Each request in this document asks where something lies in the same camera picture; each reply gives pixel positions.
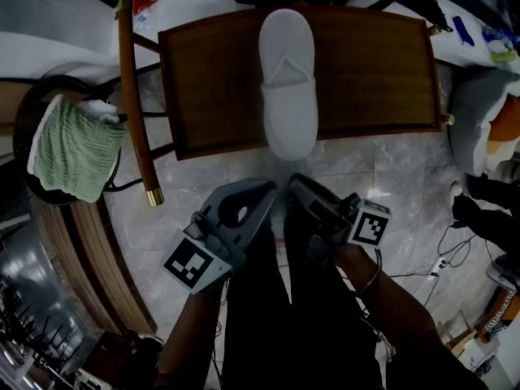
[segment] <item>white slipper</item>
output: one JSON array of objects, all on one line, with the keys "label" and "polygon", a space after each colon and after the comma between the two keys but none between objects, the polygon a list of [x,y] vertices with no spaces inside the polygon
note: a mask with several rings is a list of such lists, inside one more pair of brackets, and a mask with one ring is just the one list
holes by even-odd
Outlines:
[{"label": "white slipper", "polygon": [[267,142],[279,158],[303,159],[318,135],[310,26],[297,11],[273,11],[263,22],[258,46]]}]

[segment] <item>person's leg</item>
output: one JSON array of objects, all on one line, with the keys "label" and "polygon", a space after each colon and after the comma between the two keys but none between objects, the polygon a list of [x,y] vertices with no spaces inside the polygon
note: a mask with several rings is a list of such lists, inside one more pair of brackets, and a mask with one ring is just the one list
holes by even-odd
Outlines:
[{"label": "person's leg", "polygon": [[517,219],[502,211],[481,210],[475,201],[466,195],[454,198],[452,211],[453,217],[465,223],[477,236],[495,243],[506,253],[517,258]]},{"label": "person's leg", "polygon": [[266,223],[227,291],[223,389],[272,388],[291,379],[287,365],[290,304]]},{"label": "person's leg", "polygon": [[316,388],[343,388],[356,387],[359,379],[368,388],[369,382],[380,383],[379,365],[374,358],[375,334],[360,319],[363,314],[354,294],[334,264],[329,262],[321,268],[308,257],[314,230],[314,221],[293,203],[285,219],[284,237],[293,330],[300,337],[297,353],[305,383]]},{"label": "person's leg", "polygon": [[474,199],[482,199],[511,210],[515,218],[520,218],[520,187],[499,180],[490,180],[486,175],[479,178],[467,176],[467,185]]}]

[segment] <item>person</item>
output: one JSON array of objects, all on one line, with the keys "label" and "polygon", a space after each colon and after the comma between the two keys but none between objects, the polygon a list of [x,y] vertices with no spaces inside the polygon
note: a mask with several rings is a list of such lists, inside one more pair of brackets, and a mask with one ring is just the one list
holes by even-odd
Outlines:
[{"label": "person", "polygon": [[470,197],[464,194],[459,182],[450,189],[453,217],[465,224],[477,236],[491,241],[504,252],[516,266],[520,263],[517,230],[520,227],[520,187],[499,180],[490,180],[487,175],[479,178],[466,175],[467,191],[474,199],[501,206],[510,210],[511,215],[502,210],[482,210]]},{"label": "person", "polygon": [[[377,266],[361,247],[347,245],[325,267],[313,262],[307,248],[315,228],[299,204],[289,207],[284,237],[292,303],[269,223],[246,250],[227,289],[224,390],[381,389],[376,331],[396,351],[387,389],[486,388],[443,346],[428,311],[384,272],[365,288]],[[362,291],[369,318],[335,265]],[[156,389],[204,387],[222,290],[188,297],[162,351]]]}]

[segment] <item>tile floor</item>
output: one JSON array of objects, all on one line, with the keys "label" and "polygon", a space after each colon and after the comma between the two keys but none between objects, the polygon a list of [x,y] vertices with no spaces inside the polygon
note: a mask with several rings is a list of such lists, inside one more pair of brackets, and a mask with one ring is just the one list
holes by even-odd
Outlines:
[{"label": "tile floor", "polygon": [[[163,111],[158,79],[148,77],[141,80],[144,110]],[[113,98],[112,102],[118,105],[117,91]],[[165,119],[148,120],[146,125],[152,148],[168,142],[170,135]],[[269,149],[181,162],[170,154],[156,161],[156,168],[166,199],[162,206],[148,206],[140,184],[121,193],[105,194],[105,199],[129,270],[158,324],[158,336],[163,339],[175,324],[188,295],[158,267],[158,262],[174,228],[184,228],[191,214],[221,184],[257,177],[274,180],[283,187],[290,175],[299,171],[312,176],[341,197],[357,192],[390,207],[393,220],[382,247],[383,269],[389,275],[397,275],[427,271],[436,260],[440,238],[453,221],[449,209],[449,187],[461,177],[444,132],[320,141],[301,162],[282,162]],[[128,143],[115,182],[122,184],[134,177],[138,177],[137,164]],[[278,237],[282,233],[283,216],[280,198],[272,215]],[[441,249],[449,249],[470,236],[467,228],[450,230]],[[490,246],[490,251],[493,256],[500,252],[494,245]],[[453,264],[460,262],[464,253],[462,250]],[[284,259],[283,250],[280,259]],[[454,323],[454,319],[460,318],[457,316],[459,310],[470,323],[476,322],[495,289],[484,274],[489,263],[483,241],[475,238],[464,263],[441,272],[427,305],[436,322]],[[280,270],[287,280],[287,268]],[[422,302],[435,283],[419,276],[397,281]],[[225,308],[220,322],[225,325]],[[457,325],[451,325],[451,329],[456,330]],[[379,347],[377,356],[383,361],[384,347],[381,344]],[[223,334],[217,340],[216,348],[217,359],[221,362]],[[215,380],[211,368],[209,388],[218,388]]]}]

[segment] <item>chair seat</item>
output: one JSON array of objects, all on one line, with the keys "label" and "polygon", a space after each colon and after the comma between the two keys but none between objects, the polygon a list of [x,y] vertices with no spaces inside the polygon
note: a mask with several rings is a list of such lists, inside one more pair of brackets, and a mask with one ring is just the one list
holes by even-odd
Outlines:
[{"label": "chair seat", "polygon": [[[314,35],[318,138],[439,130],[424,21],[348,7],[294,8]],[[258,35],[271,11],[239,11],[159,33],[179,158],[267,144]]]}]

